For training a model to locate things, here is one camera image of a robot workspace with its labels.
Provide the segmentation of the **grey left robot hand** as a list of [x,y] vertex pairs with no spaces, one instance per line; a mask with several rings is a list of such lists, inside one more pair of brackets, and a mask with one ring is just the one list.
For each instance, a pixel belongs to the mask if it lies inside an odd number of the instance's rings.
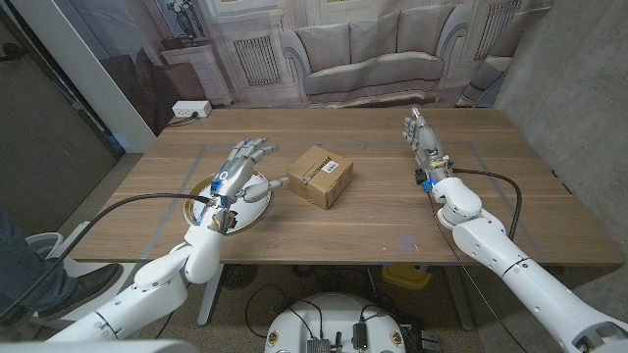
[[267,136],[240,141],[227,161],[216,172],[210,184],[210,193],[220,199],[220,207],[229,209],[238,199],[254,203],[263,199],[271,190],[289,183],[288,177],[260,182],[245,187],[254,172],[254,166],[264,156],[276,151],[277,146],[266,146]]

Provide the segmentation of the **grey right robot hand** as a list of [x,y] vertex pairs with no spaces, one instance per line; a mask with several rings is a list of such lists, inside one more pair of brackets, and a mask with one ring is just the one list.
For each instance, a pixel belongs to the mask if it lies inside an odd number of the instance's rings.
[[411,108],[411,114],[411,117],[404,119],[405,130],[402,136],[409,143],[418,166],[431,179],[441,180],[449,177],[448,157],[441,142],[417,107]]

